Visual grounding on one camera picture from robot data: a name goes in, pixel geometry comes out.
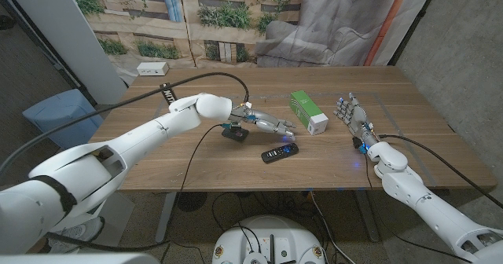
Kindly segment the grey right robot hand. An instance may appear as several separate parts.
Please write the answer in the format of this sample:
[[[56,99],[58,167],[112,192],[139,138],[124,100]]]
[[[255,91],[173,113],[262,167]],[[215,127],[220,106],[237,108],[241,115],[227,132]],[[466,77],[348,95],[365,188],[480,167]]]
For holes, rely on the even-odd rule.
[[[347,125],[350,133],[366,146],[371,147],[380,141],[364,108],[352,93],[349,93],[349,100],[340,98],[336,102],[336,110],[333,113]]]

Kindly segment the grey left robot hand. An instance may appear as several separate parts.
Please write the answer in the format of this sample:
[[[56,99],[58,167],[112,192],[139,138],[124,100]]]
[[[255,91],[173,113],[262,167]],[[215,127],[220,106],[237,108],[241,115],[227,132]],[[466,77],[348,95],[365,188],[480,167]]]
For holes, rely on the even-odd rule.
[[[249,102],[234,105],[230,111],[229,120],[255,124],[262,132],[278,134],[290,141],[296,139],[292,132],[292,128],[296,128],[294,123],[254,109]]]

